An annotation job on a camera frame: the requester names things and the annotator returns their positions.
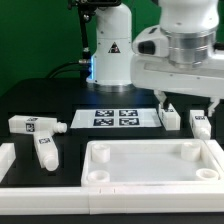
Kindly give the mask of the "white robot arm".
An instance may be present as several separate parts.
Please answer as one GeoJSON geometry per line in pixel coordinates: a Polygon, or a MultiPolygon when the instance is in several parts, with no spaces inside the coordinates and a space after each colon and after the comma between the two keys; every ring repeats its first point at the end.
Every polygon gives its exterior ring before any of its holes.
{"type": "Polygon", "coordinates": [[[218,0],[158,0],[160,22],[131,38],[130,9],[99,6],[97,50],[87,85],[119,92],[150,89],[166,107],[168,92],[224,99],[224,45],[216,42],[218,0]]]}

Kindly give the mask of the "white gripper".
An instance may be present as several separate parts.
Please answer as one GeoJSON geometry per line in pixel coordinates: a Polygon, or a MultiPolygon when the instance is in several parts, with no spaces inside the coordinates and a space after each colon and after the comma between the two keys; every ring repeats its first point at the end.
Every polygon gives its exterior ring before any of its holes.
{"type": "Polygon", "coordinates": [[[136,37],[133,51],[131,81],[155,90],[162,109],[169,108],[164,92],[211,98],[208,117],[224,99],[224,46],[216,42],[215,29],[172,33],[152,26],[136,37]]]}

